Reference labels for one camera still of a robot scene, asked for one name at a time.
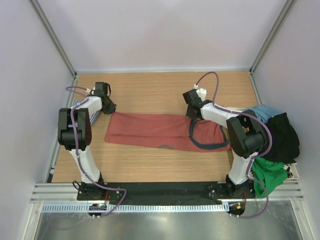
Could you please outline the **blue white striped tank top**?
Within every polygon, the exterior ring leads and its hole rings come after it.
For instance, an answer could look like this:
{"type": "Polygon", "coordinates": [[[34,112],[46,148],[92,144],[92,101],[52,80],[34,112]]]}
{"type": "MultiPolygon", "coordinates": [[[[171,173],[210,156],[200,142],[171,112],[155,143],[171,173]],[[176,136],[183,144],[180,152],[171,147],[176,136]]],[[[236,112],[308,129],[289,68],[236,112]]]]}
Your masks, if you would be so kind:
{"type": "Polygon", "coordinates": [[[83,100],[80,99],[75,99],[72,104],[70,105],[70,109],[74,109],[73,113],[74,113],[74,123],[75,126],[78,126],[78,116],[80,116],[81,118],[84,118],[84,120],[86,120],[86,123],[90,123],[90,125],[92,126],[93,123],[96,121],[96,119],[98,118],[98,116],[100,115],[100,111],[89,111],[89,109],[87,107],[83,107],[80,106],[80,108],[75,108],[76,106],[80,105],[83,102],[83,100]]]}

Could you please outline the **red tank top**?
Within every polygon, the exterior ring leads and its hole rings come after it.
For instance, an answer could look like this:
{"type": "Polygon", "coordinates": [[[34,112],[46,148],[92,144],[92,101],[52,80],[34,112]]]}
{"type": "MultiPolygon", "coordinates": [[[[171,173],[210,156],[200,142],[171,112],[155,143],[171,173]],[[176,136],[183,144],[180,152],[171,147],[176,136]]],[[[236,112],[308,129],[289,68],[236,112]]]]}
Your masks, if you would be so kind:
{"type": "Polygon", "coordinates": [[[231,149],[221,125],[176,114],[113,113],[104,141],[199,153],[231,149]]]}

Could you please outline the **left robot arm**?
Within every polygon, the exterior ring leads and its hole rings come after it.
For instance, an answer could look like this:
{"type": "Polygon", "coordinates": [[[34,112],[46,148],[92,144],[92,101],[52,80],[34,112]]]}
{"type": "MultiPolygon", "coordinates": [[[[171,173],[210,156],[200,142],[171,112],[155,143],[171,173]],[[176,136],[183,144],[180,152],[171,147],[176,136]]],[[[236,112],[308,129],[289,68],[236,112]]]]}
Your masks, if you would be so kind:
{"type": "Polygon", "coordinates": [[[88,186],[93,199],[101,200],[106,191],[102,174],[96,166],[90,144],[92,121],[98,113],[111,115],[116,104],[111,100],[111,86],[107,82],[96,82],[94,88],[69,86],[67,91],[81,95],[80,102],[58,112],[58,143],[73,156],[81,174],[81,185],[88,186]]]}

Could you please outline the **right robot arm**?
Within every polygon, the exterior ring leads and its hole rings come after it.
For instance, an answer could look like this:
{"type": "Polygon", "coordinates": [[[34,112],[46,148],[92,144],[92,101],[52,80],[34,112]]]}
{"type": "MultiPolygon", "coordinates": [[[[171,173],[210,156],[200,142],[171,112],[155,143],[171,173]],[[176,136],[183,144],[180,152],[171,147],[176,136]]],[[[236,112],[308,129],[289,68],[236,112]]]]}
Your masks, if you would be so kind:
{"type": "Polygon", "coordinates": [[[189,139],[203,150],[217,150],[227,145],[231,146],[233,163],[226,175],[225,192],[231,198],[237,198],[244,191],[253,159],[268,145],[272,138],[266,131],[254,111],[235,111],[222,107],[211,100],[203,100],[196,89],[182,94],[187,104],[186,116],[191,119],[189,139]],[[204,144],[194,138],[196,124],[206,120],[226,128],[229,139],[223,134],[223,143],[204,144]]]}

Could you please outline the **teal tank top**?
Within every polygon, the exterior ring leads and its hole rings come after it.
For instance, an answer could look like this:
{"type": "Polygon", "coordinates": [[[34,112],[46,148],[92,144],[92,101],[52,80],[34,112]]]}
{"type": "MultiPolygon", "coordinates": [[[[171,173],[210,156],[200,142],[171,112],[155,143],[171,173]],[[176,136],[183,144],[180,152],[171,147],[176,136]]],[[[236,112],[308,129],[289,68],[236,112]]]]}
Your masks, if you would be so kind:
{"type": "Polygon", "coordinates": [[[270,118],[281,114],[275,108],[264,104],[253,106],[250,108],[250,110],[252,110],[256,117],[264,124],[266,124],[270,118]]]}

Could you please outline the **black tank top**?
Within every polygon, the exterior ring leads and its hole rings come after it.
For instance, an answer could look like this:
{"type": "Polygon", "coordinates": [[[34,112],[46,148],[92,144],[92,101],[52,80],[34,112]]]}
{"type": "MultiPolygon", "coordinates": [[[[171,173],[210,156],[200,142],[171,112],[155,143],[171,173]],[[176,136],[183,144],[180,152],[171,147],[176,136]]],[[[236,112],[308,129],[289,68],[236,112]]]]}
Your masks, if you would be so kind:
{"type": "Polygon", "coordinates": [[[266,126],[272,136],[272,146],[269,152],[262,157],[270,162],[295,163],[295,159],[300,155],[300,141],[290,124],[287,113],[271,117],[266,126]]]}

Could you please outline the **green tank top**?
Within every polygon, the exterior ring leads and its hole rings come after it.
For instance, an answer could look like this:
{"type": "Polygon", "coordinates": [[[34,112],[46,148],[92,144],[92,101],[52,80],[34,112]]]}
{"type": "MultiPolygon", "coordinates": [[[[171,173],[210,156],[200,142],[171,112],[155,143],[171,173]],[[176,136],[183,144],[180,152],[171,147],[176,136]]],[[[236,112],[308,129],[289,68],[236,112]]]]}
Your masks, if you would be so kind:
{"type": "Polygon", "coordinates": [[[262,157],[257,157],[251,168],[254,179],[263,184],[267,193],[270,194],[288,178],[284,166],[283,162],[272,162],[262,157]]]}

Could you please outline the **white plastic tray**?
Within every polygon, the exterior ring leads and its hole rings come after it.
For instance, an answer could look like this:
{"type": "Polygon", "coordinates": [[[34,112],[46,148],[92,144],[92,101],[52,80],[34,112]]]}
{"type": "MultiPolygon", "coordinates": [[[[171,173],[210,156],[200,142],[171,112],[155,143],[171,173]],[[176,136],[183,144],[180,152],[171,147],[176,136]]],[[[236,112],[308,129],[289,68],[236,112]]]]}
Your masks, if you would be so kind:
{"type": "MultiPolygon", "coordinates": [[[[247,113],[251,116],[254,116],[255,118],[258,118],[255,114],[254,111],[252,110],[248,110],[246,111],[245,108],[235,108],[235,107],[229,107],[228,110],[230,110],[231,112],[235,113],[247,113]]],[[[248,159],[240,157],[238,155],[236,155],[236,153],[234,152],[234,150],[231,150],[232,156],[233,156],[233,162],[231,164],[231,170],[230,172],[232,174],[236,174],[236,177],[239,174],[244,174],[244,178],[246,178],[246,170],[247,170],[247,166],[249,164],[250,161],[250,157],[248,159]]],[[[285,163],[283,169],[286,170],[287,173],[287,179],[286,180],[297,180],[299,178],[297,169],[296,169],[296,165],[297,163],[285,163]]]]}

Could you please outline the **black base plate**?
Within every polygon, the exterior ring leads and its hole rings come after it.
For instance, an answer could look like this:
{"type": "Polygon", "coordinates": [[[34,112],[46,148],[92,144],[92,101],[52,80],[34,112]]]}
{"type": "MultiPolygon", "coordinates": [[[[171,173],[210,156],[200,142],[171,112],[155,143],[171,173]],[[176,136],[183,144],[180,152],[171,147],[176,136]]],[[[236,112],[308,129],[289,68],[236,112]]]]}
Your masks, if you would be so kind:
{"type": "Polygon", "coordinates": [[[204,182],[110,182],[105,190],[92,183],[72,182],[78,191],[78,201],[107,201],[116,205],[126,196],[122,205],[133,206],[198,206],[218,205],[221,200],[254,199],[255,191],[252,182],[232,193],[229,184],[217,181],[204,182]]]}

